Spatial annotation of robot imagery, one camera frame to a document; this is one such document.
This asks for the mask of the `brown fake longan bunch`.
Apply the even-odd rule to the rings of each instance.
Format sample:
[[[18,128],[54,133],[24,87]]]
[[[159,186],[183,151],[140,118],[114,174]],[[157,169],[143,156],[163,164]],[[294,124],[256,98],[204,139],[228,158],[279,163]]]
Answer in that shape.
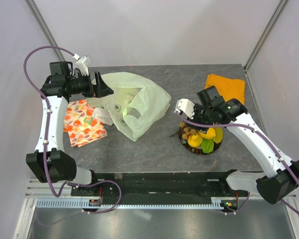
[[[170,137],[178,136],[179,138],[187,140],[190,135],[195,135],[197,131],[188,126],[184,121],[179,124],[179,129]]]

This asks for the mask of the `aluminium frame post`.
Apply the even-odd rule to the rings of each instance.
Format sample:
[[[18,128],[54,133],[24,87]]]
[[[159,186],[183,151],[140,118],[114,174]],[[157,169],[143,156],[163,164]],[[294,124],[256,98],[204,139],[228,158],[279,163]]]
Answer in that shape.
[[[263,45],[265,44],[266,40],[270,36],[272,30],[274,29],[276,23],[278,22],[280,16],[282,15],[283,11],[287,7],[289,0],[280,0],[272,13],[270,19],[268,20],[263,32],[261,33],[255,47],[253,48],[249,58],[247,59],[243,69],[244,72],[247,73],[252,66],[253,62],[255,61],[256,57],[258,56],[259,52],[261,51]]]
[[[57,57],[58,61],[66,61],[64,55],[63,55],[63,50],[58,47],[58,44],[52,35],[52,32],[50,28],[48,27],[41,11],[39,10],[39,7],[37,6],[36,2],[34,0],[25,0],[24,1],[27,5],[27,7],[30,10],[30,13],[34,17],[37,25],[39,26],[41,32],[43,33],[45,39],[47,40],[47,45],[46,46],[53,46],[53,48],[48,48],[49,50],[52,50],[54,52],[54,55]]]

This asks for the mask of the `yellow fake fruit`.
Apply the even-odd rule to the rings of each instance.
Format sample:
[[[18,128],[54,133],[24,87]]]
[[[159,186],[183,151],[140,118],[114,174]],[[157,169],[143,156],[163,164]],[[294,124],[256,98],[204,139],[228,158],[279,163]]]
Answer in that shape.
[[[187,139],[189,146],[193,148],[198,148],[201,146],[203,138],[198,134],[190,134]]]

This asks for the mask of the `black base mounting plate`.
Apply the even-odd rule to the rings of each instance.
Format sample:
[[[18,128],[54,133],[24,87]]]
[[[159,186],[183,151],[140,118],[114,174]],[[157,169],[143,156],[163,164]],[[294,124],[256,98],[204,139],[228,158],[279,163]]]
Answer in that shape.
[[[195,195],[201,197],[246,197],[247,191],[233,190],[225,182],[225,172],[98,173],[102,198],[147,194]]]

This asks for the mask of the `left aluminium frame post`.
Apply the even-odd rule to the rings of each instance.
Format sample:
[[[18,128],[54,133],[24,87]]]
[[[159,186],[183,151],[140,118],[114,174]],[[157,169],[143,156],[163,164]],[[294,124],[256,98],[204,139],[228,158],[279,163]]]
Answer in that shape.
[[[53,46],[53,48],[48,48],[49,50],[52,50],[54,52],[54,55],[57,57],[58,61],[66,61],[64,55],[63,55],[63,50],[58,47],[58,44],[52,35],[52,32],[50,28],[48,27],[41,11],[39,10],[39,7],[37,6],[36,2],[34,0],[25,0],[24,1],[27,5],[27,7],[30,10],[30,13],[34,17],[37,25],[39,26],[41,32],[43,33],[45,39],[47,40],[47,45],[46,46]]]

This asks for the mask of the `right aluminium frame post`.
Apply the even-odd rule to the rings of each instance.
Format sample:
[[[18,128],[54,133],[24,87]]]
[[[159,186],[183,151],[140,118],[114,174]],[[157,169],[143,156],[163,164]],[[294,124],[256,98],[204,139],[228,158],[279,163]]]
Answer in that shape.
[[[280,0],[272,13],[270,19],[268,20],[263,32],[261,33],[255,47],[253,48],[249,58],[247,59],[243,69],[244,72],[247,73],[252,66],[253,62],[255,61],[256,57],[258,56],[259,52],[261,51],[263,45],[265,44],[266,40],[270,36],[272,30],[274,29],[276,23],[278,22],[280,16],[282,15],[283,11],[287,7],[289,0]]]

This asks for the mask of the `green fake fruit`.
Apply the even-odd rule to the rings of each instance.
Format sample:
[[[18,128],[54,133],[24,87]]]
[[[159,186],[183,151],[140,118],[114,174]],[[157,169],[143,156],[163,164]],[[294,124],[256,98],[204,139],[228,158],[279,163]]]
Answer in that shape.
[[[214,150],[214,141],[212,139],[203,139],[201,148],[204,154],[212,153]]]

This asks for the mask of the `light green plastic bag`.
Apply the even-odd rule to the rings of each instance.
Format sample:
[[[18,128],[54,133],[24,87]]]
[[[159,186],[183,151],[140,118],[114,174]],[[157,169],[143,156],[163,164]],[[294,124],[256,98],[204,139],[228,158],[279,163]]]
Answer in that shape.
[[[104,82],[114,91],[103,98],[88,98],[87,103],[106,110],[122,134],[137,141],[167,112],[171,95],[143,76],[117,72],[103,74]]]

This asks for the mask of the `orange fake citrus fruit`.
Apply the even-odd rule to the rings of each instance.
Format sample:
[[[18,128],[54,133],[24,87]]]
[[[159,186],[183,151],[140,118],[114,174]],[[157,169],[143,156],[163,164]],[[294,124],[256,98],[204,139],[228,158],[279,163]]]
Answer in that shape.
[[[203,139],[213,139],[216,136],[216,131],[214,128],[209,128],[207,132],[201,132],[198,131],[198,134],[203,138]]]

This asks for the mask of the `white crumpled cloth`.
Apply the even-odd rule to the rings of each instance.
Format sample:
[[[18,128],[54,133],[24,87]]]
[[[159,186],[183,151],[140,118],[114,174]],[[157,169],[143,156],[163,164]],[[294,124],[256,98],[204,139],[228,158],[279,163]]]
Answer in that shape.
[[[108,111],[106,111],[103,108],[95,108],[92,114],[92,117],[98,119],[100,122],[112,126],[113,120],[111,118],[111,115]]]

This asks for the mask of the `orange floral cloth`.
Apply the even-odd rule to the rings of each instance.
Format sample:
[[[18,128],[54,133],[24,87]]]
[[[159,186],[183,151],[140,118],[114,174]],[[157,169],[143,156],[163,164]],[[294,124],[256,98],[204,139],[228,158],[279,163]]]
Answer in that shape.
[[[82,147],[108,135],[104,124],[92,116],[94,109],[86,100],[68,104],[63,131],[68,133],[72,147]]]

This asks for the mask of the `orange folded cloth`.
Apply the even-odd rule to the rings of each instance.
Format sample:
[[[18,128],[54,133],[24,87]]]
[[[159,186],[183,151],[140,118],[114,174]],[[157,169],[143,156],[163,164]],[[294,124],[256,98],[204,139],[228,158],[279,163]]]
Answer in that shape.
[[[230,79],[215,74],[209,74],[205,83],[205,88],[215,86],[219,94],[225,101],[237,99],[245,104],[245,82],[240,79]]]

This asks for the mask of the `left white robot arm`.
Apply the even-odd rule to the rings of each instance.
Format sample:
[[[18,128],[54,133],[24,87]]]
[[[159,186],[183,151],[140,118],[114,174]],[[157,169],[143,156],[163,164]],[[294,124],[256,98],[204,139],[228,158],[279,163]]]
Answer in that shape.
[[[71,181],[82,184],[82,190],[94,196],[100,188],[94,180],[95,173],[79,168],[63,147],[63,124],[70,97],[82,94],[86,98],[102,98],[113,94],[99,72],[91,78],[89,62],[90,58],[84,56],[75,64],[66,61],[50,63],[51,74],[40,89],[44,94],[40,136],[34,153],[27,154],[26,163],[41,183]]]

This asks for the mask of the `aluminium front rail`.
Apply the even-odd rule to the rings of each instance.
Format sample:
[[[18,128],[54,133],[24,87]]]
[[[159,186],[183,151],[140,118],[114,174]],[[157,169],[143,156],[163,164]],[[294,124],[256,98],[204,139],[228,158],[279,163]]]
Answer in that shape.
[[[59,190],[61,187],[62,183],[55,183],[54,188],[55,190]],[[78,198],[79,196],[71,196],[71,187],[70,186],[65,186],[61,192],[60,198]],[[243,193],[239,193],[239,199],[245,199],[247,196],[243,196]],[[211,196],[208,195],[207,193],[203,193],[203,195],[210,197],[212,199],[235,199],[235,193],[233,196],[216,196],[216,193],[212,193]],[[36,198],[53,198],[53,194],[46,184],[41,184],[37,179],[30,179],[27,191],[26,191],[26,196],[27,197],[36,197]],[[252,200],[262,200],[263,198],[261,197],[260,194],[258,193],[250,193],[250,199]],[[285,200],[291,200],[291,199],[297,199],[296,195],[294,193],[291,193],[284,197]]]

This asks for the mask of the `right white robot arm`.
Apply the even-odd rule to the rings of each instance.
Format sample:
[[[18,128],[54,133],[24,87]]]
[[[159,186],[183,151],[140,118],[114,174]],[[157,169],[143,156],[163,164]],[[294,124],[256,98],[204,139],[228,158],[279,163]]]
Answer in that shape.
[[[238,99],[224,100],[212,86],[200,91],[201,103],[180,100],[179,108],[198,129],[225,127],[251,152],[262,168],[261,173],[232,171],[218,183],[218,190],[230,196],[236,190],[259,193],[275,204],[299,188],[299,160],[294,161],[276,147],[260,130]]]

